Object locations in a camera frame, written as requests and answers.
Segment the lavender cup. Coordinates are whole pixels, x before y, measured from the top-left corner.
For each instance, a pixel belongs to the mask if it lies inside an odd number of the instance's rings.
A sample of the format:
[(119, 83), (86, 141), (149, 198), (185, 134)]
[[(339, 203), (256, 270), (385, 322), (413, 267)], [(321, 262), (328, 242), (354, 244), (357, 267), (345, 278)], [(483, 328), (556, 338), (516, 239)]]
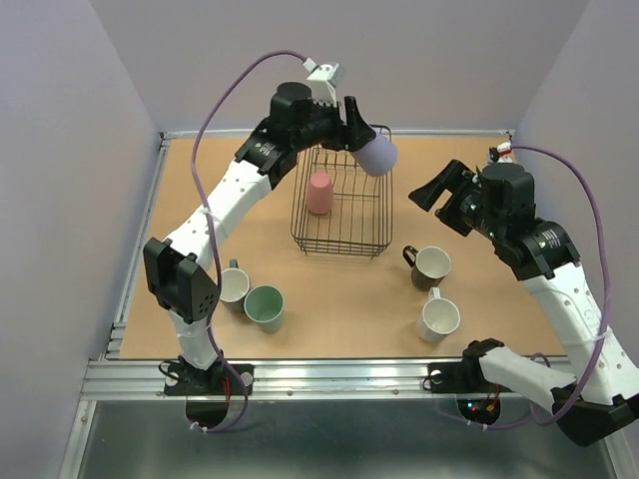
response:
[(361, 149), (351, 153), (355, 162), (371, 177), (383, 177), (395, 166), (398, 151), (394, 143), (377, 134)]

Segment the pink cup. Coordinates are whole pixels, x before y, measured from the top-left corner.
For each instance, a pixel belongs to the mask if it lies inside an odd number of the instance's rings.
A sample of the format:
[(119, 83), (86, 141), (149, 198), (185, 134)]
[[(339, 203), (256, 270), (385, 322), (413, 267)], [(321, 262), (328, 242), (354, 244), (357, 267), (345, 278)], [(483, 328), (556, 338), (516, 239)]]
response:
[(313, 173), (307, 189), (307, 207), (312, 214), (325, 215), (333, 204), (333, 188), (329, 174)]

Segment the black mug white inside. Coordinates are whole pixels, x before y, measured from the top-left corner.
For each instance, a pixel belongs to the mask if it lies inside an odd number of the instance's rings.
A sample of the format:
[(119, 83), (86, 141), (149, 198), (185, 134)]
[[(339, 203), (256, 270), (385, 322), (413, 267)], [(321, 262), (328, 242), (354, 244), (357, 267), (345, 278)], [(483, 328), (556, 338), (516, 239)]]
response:
[(402, 257), (410, 267), (412, 285), (420, 291), (438, 287), (452, 267), (449, 254), (438, 246), (417, 249), (406, 245), (402, 250)]

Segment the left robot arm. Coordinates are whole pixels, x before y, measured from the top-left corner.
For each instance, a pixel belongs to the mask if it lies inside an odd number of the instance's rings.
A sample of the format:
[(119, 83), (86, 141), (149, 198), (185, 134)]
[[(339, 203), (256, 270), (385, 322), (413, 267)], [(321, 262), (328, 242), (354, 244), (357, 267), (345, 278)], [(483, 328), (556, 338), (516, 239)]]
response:
[(367, 172), (384, 136), (360, 114), (355, 97), (325, 104), (309, 86), (286, 82), (273, 94), (268, 115), (237, 150), (210, 193), (197, 185), (201, 205), (165, 239), (151, 238), (143, 248), (147, 286), (172, 319), (187, 364), (188, 381), (199, 392), (215, 391), (224, 359), (211, 340), (212, 316), (222, 289), (210, 267), (220, 267), (220, 245), (244, 216), (273, 191), (298, 164), (301, 152), (315, 146), (345, 151)]

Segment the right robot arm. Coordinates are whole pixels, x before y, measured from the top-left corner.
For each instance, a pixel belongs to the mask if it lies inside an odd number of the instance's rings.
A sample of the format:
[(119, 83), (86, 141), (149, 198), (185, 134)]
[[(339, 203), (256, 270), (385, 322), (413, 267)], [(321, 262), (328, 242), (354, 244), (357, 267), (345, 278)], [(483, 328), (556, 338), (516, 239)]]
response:
[(430, 182), (409, 193), (466, 237), (478, 232), (539, 304), (572, 367), (565, 373), (513, 352), (503, 342), (473, 340), (460, 360), (428, 369), (433, 393), (480, 393), (491, 385), (518, 393), (550, 413), (564, 435), (589, 446), (638, 418), (638, 368), (596, 303), (580, 255), (567, 231), (539, 218), (532, 175), (514, 163), (473, 172), (452, 160)]

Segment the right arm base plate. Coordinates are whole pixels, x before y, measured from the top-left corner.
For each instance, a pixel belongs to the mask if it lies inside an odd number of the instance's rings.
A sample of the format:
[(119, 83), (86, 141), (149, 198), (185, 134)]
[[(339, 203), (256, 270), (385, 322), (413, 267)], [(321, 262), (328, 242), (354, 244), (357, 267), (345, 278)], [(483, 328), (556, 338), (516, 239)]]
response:
[[(487, 393), (497, 385), (486, 379), (477, 364), (462, 360), (430, 362), (420, 383), (422, 390), (433, 394)], [(500, 392), (511, 392), (503, 385), (498, 386)]]

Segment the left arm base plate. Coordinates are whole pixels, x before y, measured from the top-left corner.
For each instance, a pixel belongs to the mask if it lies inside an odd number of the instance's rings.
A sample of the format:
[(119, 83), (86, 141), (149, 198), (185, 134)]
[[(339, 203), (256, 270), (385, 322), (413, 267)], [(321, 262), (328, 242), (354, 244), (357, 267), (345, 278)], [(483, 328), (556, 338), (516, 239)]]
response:
[(164, 394), (166, 396), (242, 396), (244, 388), (249, 395), (253, 386), (244, 385), (237, 380), (222, 364), (216, 360), (208, 369), (199, 369), (184, 360), (163, 360), (158, 365), (159, 372), (165, 378)]

